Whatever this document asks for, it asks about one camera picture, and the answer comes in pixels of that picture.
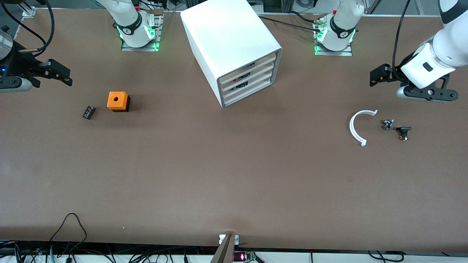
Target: brown tabletop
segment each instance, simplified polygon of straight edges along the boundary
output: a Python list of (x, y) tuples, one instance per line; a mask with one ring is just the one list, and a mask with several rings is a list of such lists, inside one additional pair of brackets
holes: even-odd
[[(310, 31), (265, 21), (283, 46), (277, 81), (222, 109), (179, 14), (159, 52), (120, 51), (106, 11), (54, 15), (39, 58), (69, 67), (73, 86), (0, 94), (0, 239), (48, 240), (75, 212), (96, 242), (216, 245), (234, 232), (251, 247), (468, 252), (468, 71), (452, 74), (449, 104), (370, 88), (399, 18), (363, 17), (352, 57), (314, 56)], [(46, 10), (25, 22), (48, 36)], [(441, 26), (405, 18), (398, 63)], [(40, 46), (23, 29), (17, 41)], [(129, 113), (106, 108), (110, 91), (132, 97)], [(350, 117), (375, 109), (355, 122), (361, 147)], [(386, 118), (412, 126), (409, 141)], [(81, 238), (73, 219), (57, 235)]]

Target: screw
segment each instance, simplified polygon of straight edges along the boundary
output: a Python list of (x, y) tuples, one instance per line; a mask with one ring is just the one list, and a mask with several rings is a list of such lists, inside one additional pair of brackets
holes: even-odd
[(386, 130), (386, 131), (390, 130), (390, 127), (392, 126), (393, 122), (394, 122), (394, 119), (384, 120), (383, 121), (383, 129)]

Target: orange block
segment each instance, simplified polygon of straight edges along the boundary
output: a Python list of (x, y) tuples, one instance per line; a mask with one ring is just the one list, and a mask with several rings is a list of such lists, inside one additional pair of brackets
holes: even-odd
[(128, 112), (130, 97), (125, 91), (111, 91), (107, 99), (107, 108), (113, 112)]

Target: white storage box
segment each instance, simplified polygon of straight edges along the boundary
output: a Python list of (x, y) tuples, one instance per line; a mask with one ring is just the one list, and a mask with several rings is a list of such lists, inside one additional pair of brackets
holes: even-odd
[(181, 18), (221, 107), (275, 82), (282, 48), (246, 0), (208, 0)]

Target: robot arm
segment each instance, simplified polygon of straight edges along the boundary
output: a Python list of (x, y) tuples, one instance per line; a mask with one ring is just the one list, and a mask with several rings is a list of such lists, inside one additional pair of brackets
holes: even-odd
[(345, 49), (363, 13), (364, 0), (340, 0), (338, 9), (323, 18), (327, 26), (317, 41), (331, 51)]
[[(371, 72), (370, 86), (403, 80), (397, 96), (435, 102), (454, 101), (455, 90), (446, 89), (450, 73), (468, 65), (468, 0), (439, 0), (444, 28), (424, 41), (393, 71), (383, 64)], [(435, 81), (443, 80), (442, 87)]]
[(444, 28), (425, 41), (401, 67), (418, 88), (468, 65), (468, 0), (439, 0), (439, 8)]
[(137, 11), (131, 0), (98, 0), (115, 20), (122, 40), (130, 47), (142, 47), (155, 38), (154, 15)]

